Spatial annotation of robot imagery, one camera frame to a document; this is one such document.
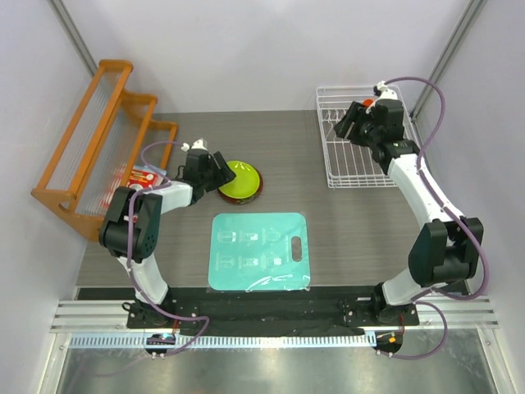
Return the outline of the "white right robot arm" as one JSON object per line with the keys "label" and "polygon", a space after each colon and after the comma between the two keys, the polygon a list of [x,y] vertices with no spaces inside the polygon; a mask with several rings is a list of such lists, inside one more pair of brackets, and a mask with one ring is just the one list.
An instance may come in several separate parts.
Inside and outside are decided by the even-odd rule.
{"label": "white right robot arm", "polygon": [[376,285],[371,296],[372,318],[381,324],[398,324],[424,291],[474,276],[484,228],[479,219],[465,217],[452,205],[427,173],[418,145],[404,135],[400,100],[353,102],[334,132],[370,149],[372,159],[402,192],[420,227],[408,267]]}

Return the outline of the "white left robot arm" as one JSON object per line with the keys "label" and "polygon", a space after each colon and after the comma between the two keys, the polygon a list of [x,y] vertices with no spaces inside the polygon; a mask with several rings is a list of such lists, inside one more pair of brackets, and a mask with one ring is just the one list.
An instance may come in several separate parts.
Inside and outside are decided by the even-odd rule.
{"label": "white left robot arm", "polygon": [[174,179],[162,174],[158,186],[135,190],[118,187],[113,196],[98,242],[127,271],[137,303],[147,308],[146,317],[156,327],[168,326],[176,317],[171,291],[155,258],[162,215],[196,204],[208,192],[233,181],[235,174],[221,152],[191,148]]}

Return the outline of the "lime green plate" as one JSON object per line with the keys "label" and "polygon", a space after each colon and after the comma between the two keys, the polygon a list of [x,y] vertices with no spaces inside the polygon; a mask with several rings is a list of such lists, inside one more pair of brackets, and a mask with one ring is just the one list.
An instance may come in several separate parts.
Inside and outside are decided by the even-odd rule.
{"label": "lime green plate", "polygon": [[232,199],[247,199],[255,195],[261,185],[258,171],[240,160],[230,160],[227,165],[235,174],[235,178],[218,190]]}

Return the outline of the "red floral plate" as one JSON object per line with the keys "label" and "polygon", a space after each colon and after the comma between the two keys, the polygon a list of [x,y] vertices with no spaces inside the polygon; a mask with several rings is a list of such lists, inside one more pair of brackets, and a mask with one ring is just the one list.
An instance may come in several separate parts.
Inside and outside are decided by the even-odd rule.
{"label": "red floral plate", "polygon": [[225,200],[229,204],[236,204],[236,205],[248,204],[248,203],[252,202],[254,199],[256,199],[257,197],[259,197],[259,195],[263,192],[264,182],[263,182],[262,174],[260,172],[257,172],[257,177],[258,177],[258,180],[259,180],[259,186],[258,186],[257,190],[254,193],[252,193],[249,197],[242,198],[242,199],[241,198],[232,198],[230,196],[225,195],[220,190],[217,190],[217,193],[223,200]]}

